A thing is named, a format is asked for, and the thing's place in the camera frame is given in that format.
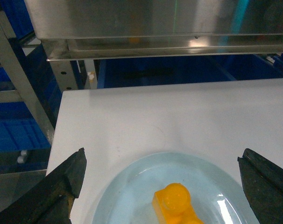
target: light blue plate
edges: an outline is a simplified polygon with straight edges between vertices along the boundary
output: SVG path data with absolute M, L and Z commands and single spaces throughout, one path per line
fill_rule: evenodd
M 152 198 L 173 182 L 189 190 L 205 224 L 258 224 L 233 178 L 205 160 L 180 153 L 153 154 L 120 172 L 105 190 L 92 224 L 159 224 Z

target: white table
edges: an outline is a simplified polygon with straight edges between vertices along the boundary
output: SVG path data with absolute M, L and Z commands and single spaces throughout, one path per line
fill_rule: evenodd
M 91 224 L 112 178 L 152 153 L 199 156 L 241 184 L 237 157 L 247 147 L 283 168 L 283 79 L 65 91 L 48 173 L 81 147 L 73 224 Z

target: floor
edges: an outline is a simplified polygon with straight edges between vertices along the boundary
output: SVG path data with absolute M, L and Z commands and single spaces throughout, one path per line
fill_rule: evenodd
M 46 170 L 0 175 L 0 212 L 35 186 Z

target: stainless steel shelf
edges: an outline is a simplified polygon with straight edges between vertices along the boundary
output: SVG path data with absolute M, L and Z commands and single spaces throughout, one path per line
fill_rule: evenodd
M 283 1 L 25 2 L 49 61 L 283 52 Z
M 57 41 L 48 61 L 276 52 L 283 53 L 282 35 L 72 39 Z

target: plastic toy block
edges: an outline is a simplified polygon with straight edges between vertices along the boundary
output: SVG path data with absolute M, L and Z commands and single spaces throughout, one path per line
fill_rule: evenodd
M 152 205 L 159 224 L 204 224 L 191 205 L 188 189 L 180 183 L 155 192 Z

